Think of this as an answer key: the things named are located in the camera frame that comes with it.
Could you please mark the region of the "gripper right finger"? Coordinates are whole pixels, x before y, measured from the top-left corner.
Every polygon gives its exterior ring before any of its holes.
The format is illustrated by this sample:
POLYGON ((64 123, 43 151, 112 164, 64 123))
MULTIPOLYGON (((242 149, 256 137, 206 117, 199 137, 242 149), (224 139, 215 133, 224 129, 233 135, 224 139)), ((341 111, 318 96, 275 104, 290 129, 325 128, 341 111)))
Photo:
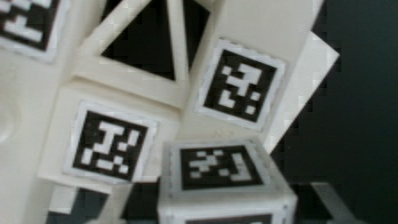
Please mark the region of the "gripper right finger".
POLYGON ((295 193, 298 196, 295 224, 368 224, 355 217, 327 182, 297 183, 295 193))

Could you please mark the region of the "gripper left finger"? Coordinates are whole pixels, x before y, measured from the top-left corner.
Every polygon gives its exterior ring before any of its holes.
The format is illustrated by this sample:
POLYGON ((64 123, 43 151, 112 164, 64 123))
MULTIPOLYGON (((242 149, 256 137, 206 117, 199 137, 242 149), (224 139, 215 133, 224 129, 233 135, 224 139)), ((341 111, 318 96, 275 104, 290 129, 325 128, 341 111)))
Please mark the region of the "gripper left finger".
POLYGON ((110 217, 110 218, 98 218, 85 221, 85 224, 158 224, 158 220, 155 216, 139 217, 139 216, 123 216, 123 217, 110 217))

